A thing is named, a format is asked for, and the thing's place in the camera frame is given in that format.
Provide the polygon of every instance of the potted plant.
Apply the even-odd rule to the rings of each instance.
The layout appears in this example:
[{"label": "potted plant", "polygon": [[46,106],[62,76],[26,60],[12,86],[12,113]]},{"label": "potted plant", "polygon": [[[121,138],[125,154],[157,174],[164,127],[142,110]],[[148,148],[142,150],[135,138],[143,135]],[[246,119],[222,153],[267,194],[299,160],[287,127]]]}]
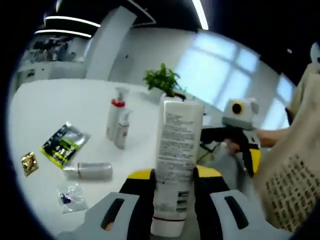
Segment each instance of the potted plant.
[{"label": "potted plant", "polygon": [[151,92],[153,97],[160,99],[163,92],[167,97],[180,97],[183,100],[186,97],[183,94],[175,92],[175,88],[182,90],[177,83],[177,79],[180,76],[167,68],[164,63],[161,63],[160,70],[147,70],[143,80],[148,85],[148,90]]}]

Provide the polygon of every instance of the gold foil packet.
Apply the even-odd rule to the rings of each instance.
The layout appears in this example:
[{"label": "gold foil packet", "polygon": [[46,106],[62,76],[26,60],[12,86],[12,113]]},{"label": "gold foil packet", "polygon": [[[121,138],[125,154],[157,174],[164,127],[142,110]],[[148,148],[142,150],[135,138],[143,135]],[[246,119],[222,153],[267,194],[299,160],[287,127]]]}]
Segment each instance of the gold foil packet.
[{"label": "gold foil packet", "polygon": [[39,168],[34,152],[29,152],[21,158],[24,175],[27,177]]}]

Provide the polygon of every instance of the green plant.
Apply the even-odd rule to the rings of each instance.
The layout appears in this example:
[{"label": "green plant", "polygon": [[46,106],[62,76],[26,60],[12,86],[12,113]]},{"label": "green plant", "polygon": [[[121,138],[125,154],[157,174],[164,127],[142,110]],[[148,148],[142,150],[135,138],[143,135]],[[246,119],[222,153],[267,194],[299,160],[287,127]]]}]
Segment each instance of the green plant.
[{"label": "green plant", "polygon": [[148,89],[158,88],[165,92],[168,97],[175,95],[174,88],[181,87],[177,83],[177,79],[180,76],[168,69],[164,63],[161,63],[160,70],[148,70],[146,71],[143,80],[148,84]]}]

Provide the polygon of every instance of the ceiling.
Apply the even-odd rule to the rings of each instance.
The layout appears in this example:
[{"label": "ceiling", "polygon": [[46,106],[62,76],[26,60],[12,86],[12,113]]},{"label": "ceiling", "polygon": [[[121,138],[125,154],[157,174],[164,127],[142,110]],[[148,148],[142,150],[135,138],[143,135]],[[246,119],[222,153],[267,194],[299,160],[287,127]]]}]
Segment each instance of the ceiling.
[{"label": "ceiling", "polygon": [[[310,62],[310,47],[320,36],[315,0],[201,0],[209,31],[234,39],[260,54],[260,59],[295,84]],[[47,16],[67,16],[100,24],[109,11],[124,6],[137,15],[136,28],[201,28],[192,0],[62,0]],[[97,27],[48,19],[44,29],[94,35]]]}]

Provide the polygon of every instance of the green and black packet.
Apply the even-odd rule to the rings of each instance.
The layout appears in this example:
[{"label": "green and black packet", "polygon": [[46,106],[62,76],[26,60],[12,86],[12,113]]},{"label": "green and black packet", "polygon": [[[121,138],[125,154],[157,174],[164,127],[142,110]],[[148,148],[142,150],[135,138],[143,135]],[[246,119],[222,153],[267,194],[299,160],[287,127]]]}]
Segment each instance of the green and black packet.
[{"label": "green and black packet", "polygon": [[62,169],[89,138],[89,134],[80,132],[69,122],[66,122],[43,144],[40,151]]}]

